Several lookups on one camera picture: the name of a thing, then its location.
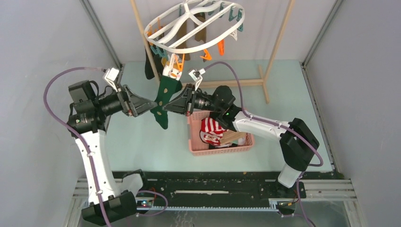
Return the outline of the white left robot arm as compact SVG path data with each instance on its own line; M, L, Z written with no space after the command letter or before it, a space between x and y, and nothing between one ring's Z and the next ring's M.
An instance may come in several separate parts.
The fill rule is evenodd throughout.
M69 93L76 114L70 114L67 125L81 152L88 184L89 206L82 209L82 218L105 226L136 214L135 195L146 196L149 183L141 170L128 173L121 185L116 183L105 150L106 120L118 112L138 117L157 104L134 94L127 85L101 97L89 80L69 86Z

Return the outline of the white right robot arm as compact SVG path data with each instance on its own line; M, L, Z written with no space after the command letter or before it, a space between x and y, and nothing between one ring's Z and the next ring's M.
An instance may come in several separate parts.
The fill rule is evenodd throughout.
M227 131L277 140L285 164L275 184L275 192L279 197L288 197L301 174L311 166L313 157L318 155L317 138L299 118L290 122L275 121L253 115L236 106L234 101L235 96L228 86L219 86L209 95L188 84L181 94L163 105L163 110L185 116L192 115L195 109L209 111L209 117L201 121L200 138L212 145L222 145L223 134Z

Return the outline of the red white striped sock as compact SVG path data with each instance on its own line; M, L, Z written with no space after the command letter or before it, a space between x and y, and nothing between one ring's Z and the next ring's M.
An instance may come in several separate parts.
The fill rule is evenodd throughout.
M210 132L202 132L200 131L200 139L202 142L212 145L214 147L221 147L221 139L223 137L223 133L215 133L213 131Z
M206 117L201 120L200 135L213 136L217 138L222 138L224 132L227 130L219 125L219 123L211 117Z

